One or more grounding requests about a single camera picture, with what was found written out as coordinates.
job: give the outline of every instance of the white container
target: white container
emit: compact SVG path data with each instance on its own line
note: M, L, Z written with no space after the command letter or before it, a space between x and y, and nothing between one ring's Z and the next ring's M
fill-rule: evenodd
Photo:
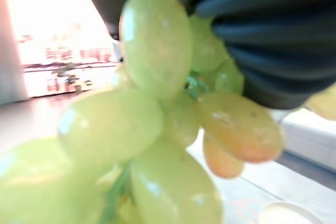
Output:
M271 202L260 213L257 224L323 224L309 210L287 202Z

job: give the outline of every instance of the bunch of grapes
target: bunch of grapes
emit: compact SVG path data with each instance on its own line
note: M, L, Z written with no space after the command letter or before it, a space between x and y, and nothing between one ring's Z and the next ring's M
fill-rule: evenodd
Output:
M244 77L211 23L179 0L128 0L113 86L74 101L58 139L0 160L0 223L223 223L219 192L185 151L199 129L223 178L277 158L283 142L268 111L241 96Z

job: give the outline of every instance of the white shelf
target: white shelf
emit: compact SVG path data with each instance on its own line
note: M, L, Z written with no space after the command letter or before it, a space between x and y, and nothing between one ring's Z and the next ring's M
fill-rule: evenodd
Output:
M301 109L288 115L282 126L289 152L336 171L336 122Z

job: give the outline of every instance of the grape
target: grape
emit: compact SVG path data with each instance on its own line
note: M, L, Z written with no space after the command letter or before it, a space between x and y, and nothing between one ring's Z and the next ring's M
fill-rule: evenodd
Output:
M133 88L134 84L127 71L126 66L123 64L119 66L112 75L112 88Z
M103 198L93 188L77 190L85 183L72 172L73 164L55 137L30 141L4 154L0 157L0 223L97 223ZM80 208L83 199L86 209Z
M128 197L118 209L119 218L127 224L142 224L140 213Z
M222 204L200 165L169 140L134 160L135 202L146 224L221 224Z
M207 134L203 139L203 153L206 164L219 177L235 178L243 172L244 163L228 154L219 143Z
M210 72L228 57L223 42L217 39L211 28L211 19L201 19L197 15L190 18L192 31L192 70Z
M207 93L198 106L206 133L242 161L277 158L283 149L281 130L267 110L240 95Z
M127 0L120 30L134 83L158 98L175 95L191 67L191 32L183 5L178 0Z
M225 60L218 69L215 90L242 94L243 88L244 76L237 69L234 60Z
M336 120L336 84L313 95L307 102L307 107L321 117Z
M165 113L164 134L183 148L191 145L198 135L200 121L196 102L185 92L162 102Z
M215 82L217 78L217 69L207 73L192 73L192 77L195 78L201 85L204 87L197 87L197 90L200 93L214 91L215 89Z
M75 160L109 169L150 146L162 129L159 103L129 88L77 100L63 114L58 132Z

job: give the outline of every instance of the wall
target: wall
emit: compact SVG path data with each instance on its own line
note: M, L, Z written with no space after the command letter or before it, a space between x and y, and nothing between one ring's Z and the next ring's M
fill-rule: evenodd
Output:
M7 3L0 0L0 105L27 98Z

